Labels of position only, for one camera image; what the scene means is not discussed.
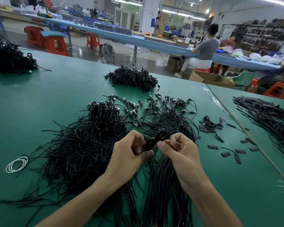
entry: assembly line table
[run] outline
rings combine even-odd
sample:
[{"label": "assembly line table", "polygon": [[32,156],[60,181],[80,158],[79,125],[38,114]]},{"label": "assembly line table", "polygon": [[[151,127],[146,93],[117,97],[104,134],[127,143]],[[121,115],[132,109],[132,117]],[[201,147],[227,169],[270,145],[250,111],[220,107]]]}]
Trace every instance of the assembly line table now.
[{"label": "assembly line table", "polygon": [[[133,54],[133,63],[136,62],[136,55],[137,55],[137,47],[143,47],[146,49],[153,49],[157,50],[160,52],[165,52],[165,53],[170,53],[170,54],[178,54],[181,56],[186,56],[186,57],[196,57],[196,54],[193,54],[192,47],[188,48],[181,48],[173,45],[168,45],[168,44],[163,44],[163,43],[158,43],[155,41],[148,41],[145,40],[143,36],[139,35],[124,35],[124,34],[119,34],[115,32],[110,32],[110,31],[105,31],[97,28],[92,28],[89,26],[85,26],[82,24],[76,24],[75,22],[69,21],[69,20],[63,20],[59,18],[44,18],[40,16],[34,16],[34,15],[28,15],[28,14],[19,14],[11,11],[7,11],[4,9],[0,9],[0,15],[4,17],[6,13],[14,13],[15,15],[20,15],[22,17],[28,17],[31,18],[32,20],[38,20],[41,21],[42,23],[45,24],[54,24],[54,25],[65,25],[67,26],[67,33],[68,33],[68,41],[71,45],[71,36],[69,34],[70,27],[76,28],[78,30],[83,30],[86,32],[94,33],[99,35],[100,37],[107,38],[113,41],[125,43],[125,44],[131,44],[134,45],[134,54]],[[222,65],[228,65],[232,67],[237,67],[237,68],[246,68],[246,69],[251,69],[251,70],[274,70],[279,68],[280,66],[270,64],[267,62],[260,62],[260,61],[248,61],[243,58],[237,57],[231,58],[231,57],[224,57],[224,56],[219,56],[219,55],[214,55],[213,57],[213,62],[214,63],[219,63]]]},{"label": "assembly line table", "polygon": [[[158,78],[161,87],[159,91],[143,93],[133,87],[112,86],[109,80],[105,80],[103,76],[117,68],[115,66],[39,51],[30,53],[39,66],[52,72],[39,70],[27,75],[0,76],[0,199],[22,198],[30,186],[36,185],[40,176],[36,169],[44,164],[45,159],[28,163],[19,177],[5,172],[7,164],[22,154],[31,154],[39,145],[51,141],[53,134],[41,130],[59,129],[53,119],[61,125],[69,125],[83,114],[80,110],[84,110],[87,104],[106,100],[102,95],[115,94],[132,102],[138,102],[138,99],[147,101],[146,98],[154,96],[156,92],[163,96],[191,98],[197,105],[197,115],[193,119],[197,126],[199,120],[208,115],[213,122],[218,122],[219,117],[222,117],[239,127],[231,116],[212,101],[205,84],[152,74]],[[217,91],[231,100],[233,92],[230,94],[229,89],[216,87],[215,92]],[[187,109],[196,110],[192,104]],[[250,135],[254,138],[253,127],[249,124],[245,126],[250,127]],[[246,138],[245,133],[229,126],[224,126],[217,133],[224,138],[224,143],[218,141],[213,133],[201,133],[201,139],[196,141],[204,171],[217,191],[244,226],[284,227],[283,177],[260,151],[250,152],[248,148],[253,146],[240,142]],[[257,143],[264,145],[267,135],[257,135]],[[240,155],[240,165],[235,162],[233,155],[227,158],[221,156],[225,149],[212,150],[207,145],[245,149],[247,153]],[[266,148],[267,151],[278,152],[273,145],[267,145]],[[138,180],[143,189],[148,188],[143,173],[138,174]],[[141,215],[147,195],[138,188],[135,188],[135,192],[137,210]],[[0,204],[0,227],[25,226],[37,209],[38,207],[16,208]],[[34,226],[56,209],[58,207],[43,207],[29,226]],[[195,209],[193,222],[196,227],[203,226]],[[104,221],[103,226],[114,225]]]}]

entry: concrete floor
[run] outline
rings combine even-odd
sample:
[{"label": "concrete floor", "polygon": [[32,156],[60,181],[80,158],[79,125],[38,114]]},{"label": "concrete floor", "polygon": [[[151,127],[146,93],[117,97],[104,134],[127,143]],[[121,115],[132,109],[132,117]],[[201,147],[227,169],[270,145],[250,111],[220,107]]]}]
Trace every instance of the concrete floor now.
[{"label": "concrete floor", "polygon": [[[3,25],[6,30],[7,39],[13,43],[17,44],[24,48],[30,48],[27,42],[27,36],[24,33],[24,28],[26,26],[35,26],[28,23],[16,22],[16,21],[5,21]],[[70,57],[84,59],[88,61],[94,61],[103,63],[101,54],[99,52],[99,48],[91,50],[89,47],[86,46],[86,37],[71,37],[72,41],[72,49],[68,47],[68,54]],[[136,57],[136,64],[133,66],[133,49],[125,46],[122,43],[112,42],[105,39],[100,39],[100,44],[109,43],[113,46],[115,50],[115,66],[121,66],[122,64],[126,67],[130,68],[137,68],[137,69],[146,69],[150,73],[156,73],[165,76],[172,76],[174,77],[174,73],[171,73],[166,69],[167,61],[169,58],[169,54],[167,53],[155,53],[151,52],[149,49],[140,48],[141,50],[138,52]],[[39,51],[43,51],[38,48],[30,48]],[[192,70],[186,69],[183,74],[183,79],[189,79]]]}]

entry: white pants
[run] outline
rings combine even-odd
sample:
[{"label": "white pants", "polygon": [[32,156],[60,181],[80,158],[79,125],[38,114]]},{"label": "white pants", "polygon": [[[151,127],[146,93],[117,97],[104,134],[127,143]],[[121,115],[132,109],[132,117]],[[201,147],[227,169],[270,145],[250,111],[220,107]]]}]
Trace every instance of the white pants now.
[{"label": "white pants", "polygon": [[212,63],[211,60],[202,61],[202,60],[198,60],[195,57],[187,58],[181,70],[185,71],[185,69],[188,68],[188,66],[191,66],[192,69],[196,69],[196,68],[209,69],[211,67],[211,63]]}]

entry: shelving unit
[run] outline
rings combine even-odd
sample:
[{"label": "shelving unit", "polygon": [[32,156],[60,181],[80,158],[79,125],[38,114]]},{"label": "shelving unit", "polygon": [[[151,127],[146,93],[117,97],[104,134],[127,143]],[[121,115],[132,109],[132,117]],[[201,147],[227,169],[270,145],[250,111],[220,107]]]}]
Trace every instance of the shelving unit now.
[{"label": "shelving unit", "polygon": [[243,35],[243,38],[242,36],[239,37],[242,38],[238,41],[240,42],[239,48],[246,48],[247,45],[250,46],[250,48],[249,50],[245,50],[255,51],[265,55],[272,51],[278,51],[284,45],[284,26],[271,24],[233,24],[233,26],[236,26],[233,31],[234,34]]}]

